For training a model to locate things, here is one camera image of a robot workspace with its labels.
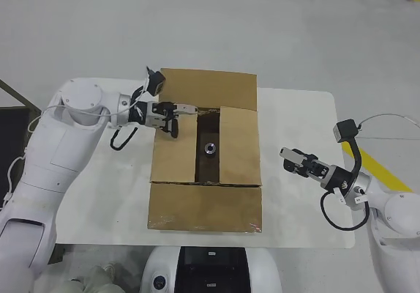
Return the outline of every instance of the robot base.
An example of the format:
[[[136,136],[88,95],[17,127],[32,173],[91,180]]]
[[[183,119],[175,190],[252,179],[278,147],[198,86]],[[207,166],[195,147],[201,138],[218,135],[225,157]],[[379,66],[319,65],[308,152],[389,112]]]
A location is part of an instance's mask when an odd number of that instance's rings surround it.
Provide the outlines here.
[[[140,293],[282,292],[277,265],[265,248],[156,247]]]

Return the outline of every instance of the box flap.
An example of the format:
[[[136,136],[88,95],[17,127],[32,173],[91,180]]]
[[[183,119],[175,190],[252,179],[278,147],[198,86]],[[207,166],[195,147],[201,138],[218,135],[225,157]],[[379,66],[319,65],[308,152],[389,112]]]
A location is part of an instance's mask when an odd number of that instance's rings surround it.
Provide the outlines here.
[[[260,232],[260,188],[151,184],[149,229]]]
[[[152,182],[194,182],[197,115],[179,117],[179,137],[157,130],[154,136]]]
[[[161,73],[166,77],[166,84],[160,102],[257,111],[256,75],[169,68],[161,69]]]
[[[257,111],[221,107],[220,183],[262,185]]]

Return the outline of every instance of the metal ring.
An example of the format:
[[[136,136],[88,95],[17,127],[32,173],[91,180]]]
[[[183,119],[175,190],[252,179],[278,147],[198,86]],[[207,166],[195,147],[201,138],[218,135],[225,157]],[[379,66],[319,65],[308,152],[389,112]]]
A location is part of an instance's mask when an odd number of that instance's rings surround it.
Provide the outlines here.
[[[217,151],[217,146],[214,143],[209,142],[205,145],[205,153],[206,155],[213,155]]]

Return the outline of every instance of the cardboard box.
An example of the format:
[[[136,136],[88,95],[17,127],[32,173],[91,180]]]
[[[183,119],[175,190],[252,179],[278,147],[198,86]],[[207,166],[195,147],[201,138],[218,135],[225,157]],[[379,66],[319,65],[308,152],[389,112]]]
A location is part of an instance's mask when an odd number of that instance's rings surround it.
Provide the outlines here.
[[[149,229],[261,232],[262,193],[256,75],[163,69],[160,102],[195,105],[179,137],[157,131]],[[206,143],[217,146],[206,157]]]

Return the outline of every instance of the white table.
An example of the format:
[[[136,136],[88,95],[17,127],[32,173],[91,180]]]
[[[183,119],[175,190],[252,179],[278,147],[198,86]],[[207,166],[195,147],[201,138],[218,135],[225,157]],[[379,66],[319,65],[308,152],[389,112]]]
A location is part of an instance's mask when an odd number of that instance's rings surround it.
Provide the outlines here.
[[[97,79],[105,90],[131,94],[142,81]],[[57,215],[57,243],[101,245],[196,245],[268,248],[351,248],[353,232],[332,228],[320,211],[324,190],[313,179],[286,172],[282,147],[313,153],[344,166],[334,139],[334,98],[327,92],[258,88],[262,233],[204,233],[148,230],[149,179],[154,129],[141,127],[120,152],[109,147],[106,129],[93,157],[67,191]],[[133,126],[124,130],[131,131]],[[123,131],[118,143],[128,135]],[[335,196],[326,211],[340,226],[351,226],[350,209]]]

